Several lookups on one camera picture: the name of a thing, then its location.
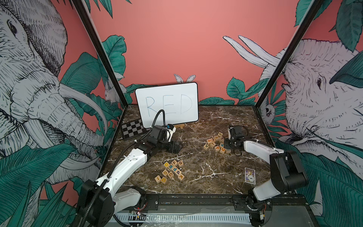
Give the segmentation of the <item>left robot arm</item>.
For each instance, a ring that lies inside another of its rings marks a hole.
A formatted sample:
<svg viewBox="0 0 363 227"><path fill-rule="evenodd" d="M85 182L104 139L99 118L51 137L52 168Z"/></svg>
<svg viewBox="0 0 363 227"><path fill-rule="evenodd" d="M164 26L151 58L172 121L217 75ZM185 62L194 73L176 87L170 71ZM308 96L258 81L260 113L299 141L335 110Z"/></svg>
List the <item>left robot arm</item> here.
<svg viewBox="0 0 363 227"><path fill-rule="evenodd" d="M76 213L80 227L103 227L117 212L135 207L142 198L141 190L131 188L119 193L127 179L148 160L161 151L177 154L182 149L180 141L173 141L176 127L153 126L140 140L129 145L116 160L112 169L102 177L87 180L81 186Z"/></svg>

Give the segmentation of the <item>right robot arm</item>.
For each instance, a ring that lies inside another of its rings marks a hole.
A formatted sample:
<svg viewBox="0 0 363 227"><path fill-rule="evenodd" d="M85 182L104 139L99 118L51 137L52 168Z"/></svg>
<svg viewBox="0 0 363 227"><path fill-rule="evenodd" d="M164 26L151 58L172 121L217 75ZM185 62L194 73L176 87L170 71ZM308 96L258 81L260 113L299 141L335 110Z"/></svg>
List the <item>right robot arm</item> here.
<svg viewBox="0 0 363 227"><path fill-rule="evenodd" d="M225 148L245 151L270 165L270 179L249 190L246 205L252 211L266 207L269 199L308 185L309 180L295 151L275 148L249 136L243 125L229 126Z"/></svg>

